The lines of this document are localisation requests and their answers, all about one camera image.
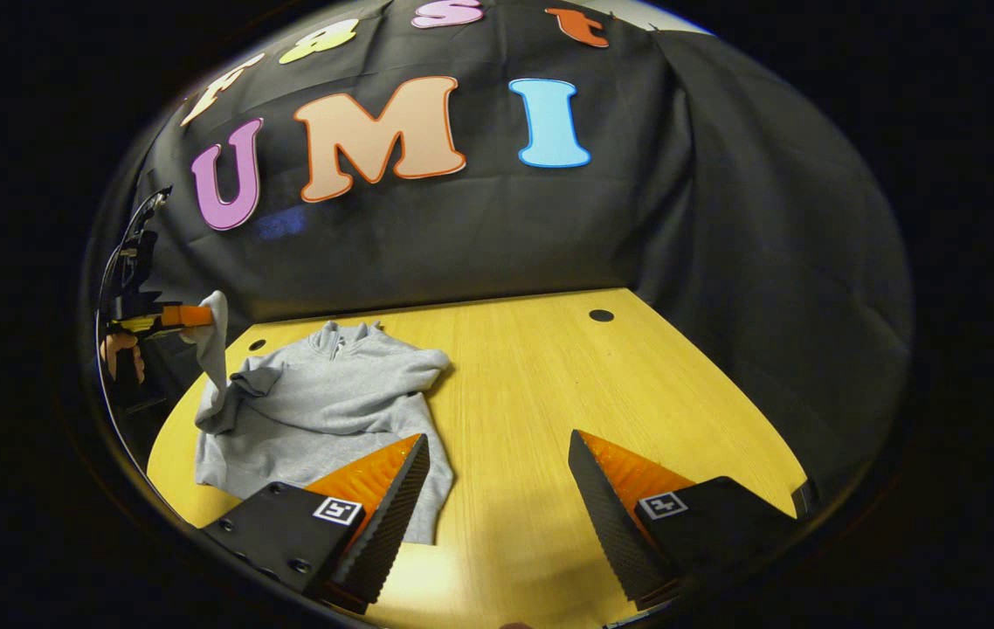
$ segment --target wooden table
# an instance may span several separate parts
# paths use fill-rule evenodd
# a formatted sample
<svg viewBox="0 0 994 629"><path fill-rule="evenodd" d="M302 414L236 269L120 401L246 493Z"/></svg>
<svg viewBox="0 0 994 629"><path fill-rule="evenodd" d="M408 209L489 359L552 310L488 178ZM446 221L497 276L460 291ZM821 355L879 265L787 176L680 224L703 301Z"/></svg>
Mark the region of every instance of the wooden table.
<svg viewBox="0 0 994 629"><path fill-rule="evenodd" d="M608 310L608 322L591 310ZM489 300L342 317L452 359L428 393L456 481L436 545L403 544L366 620L393 628L601 626L636 613L598 545L568 469L570 430L636 451L696 482L729 475L794 516L804 482L772 425L688 339L628 290ZM253 326L226 350L250 354L305 338L327 319ZM250 351L257 340L265 346ZM184 395L147 473L187 522L237 504L195 485L193 418L203 379Z"/></svg>

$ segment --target hand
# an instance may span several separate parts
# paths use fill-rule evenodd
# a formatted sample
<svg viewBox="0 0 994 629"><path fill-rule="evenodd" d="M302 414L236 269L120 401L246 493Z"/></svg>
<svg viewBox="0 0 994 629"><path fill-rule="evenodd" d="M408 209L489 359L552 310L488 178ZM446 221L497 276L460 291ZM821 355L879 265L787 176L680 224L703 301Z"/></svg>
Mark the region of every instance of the hand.
<svg viewBox="0 0 994 629"><path fill-rule="evenodd" d="M133 350L133 365L136 367L136 379L144 382L144 358L141 357L141 346L139 339L129 333L109 335L101 342L101 361L109 365L109 376L114 381L117 379L117 353L122 349L131 348Z"/></svg>

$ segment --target pink letter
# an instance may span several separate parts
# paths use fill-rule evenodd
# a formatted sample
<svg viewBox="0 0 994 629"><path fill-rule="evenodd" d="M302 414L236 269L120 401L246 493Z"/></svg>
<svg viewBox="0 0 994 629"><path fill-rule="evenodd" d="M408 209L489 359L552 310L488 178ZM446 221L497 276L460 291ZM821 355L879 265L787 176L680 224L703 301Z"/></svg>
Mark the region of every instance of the pink letter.
<svg viewBox="0 0 994 629"><path fill-rule="evenodd" d="M229 136L229 144L237 151L237 198L232 203L223 202L217 193L217 156L221 144L214 144L194 159L190 170L198 191L198 208L202 218L214 230L224 232L241 225L257 210L260 200L260 170L257 168L257 132L265 121L249 120Z"/></svg>
<svg viewBox="0 0 994 629"><path fill-rule="evenodd" d="M416 28L434 28L437 25L470 24L481 20L485 13L467 7L480 6L478 0L444 0L442 3L424 4L416 9L416 15L421 17L414 17L412 25Z"/></svg>

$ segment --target letter m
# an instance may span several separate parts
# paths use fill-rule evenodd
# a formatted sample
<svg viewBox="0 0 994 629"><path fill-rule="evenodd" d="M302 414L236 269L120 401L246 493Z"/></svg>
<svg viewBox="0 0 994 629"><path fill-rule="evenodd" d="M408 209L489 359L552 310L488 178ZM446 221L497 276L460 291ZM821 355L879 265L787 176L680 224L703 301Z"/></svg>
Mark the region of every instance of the letter m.
<svg viewBox="0 0 994 629"><path fill-rule="evenodd" d="M302 190L307 203L344 195L353 177L338 166L344 152L366 182L380 182L397 139L401 158L393 168L403 179L449 175L466 166L466 156L454 150L446 103L458 81L449 76L406 80L397 87L373 119L348 94L313 100L294 112L307 125L310 183Z"/></svg>

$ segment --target blue letter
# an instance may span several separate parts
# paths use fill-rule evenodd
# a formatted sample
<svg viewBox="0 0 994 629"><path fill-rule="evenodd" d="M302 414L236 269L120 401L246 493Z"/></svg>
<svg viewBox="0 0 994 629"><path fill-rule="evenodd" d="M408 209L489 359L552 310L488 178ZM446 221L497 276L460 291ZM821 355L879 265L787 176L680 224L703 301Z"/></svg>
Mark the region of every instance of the blue letter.
<svg viewBox="0 0 994 629"><path fill-rule="evenodd" d="M590 154L574 136L570 96L577 89L565 80L517 79L508 88L524 96L528 146L521 161L540 168L572 168L590 163Z"/></svg>

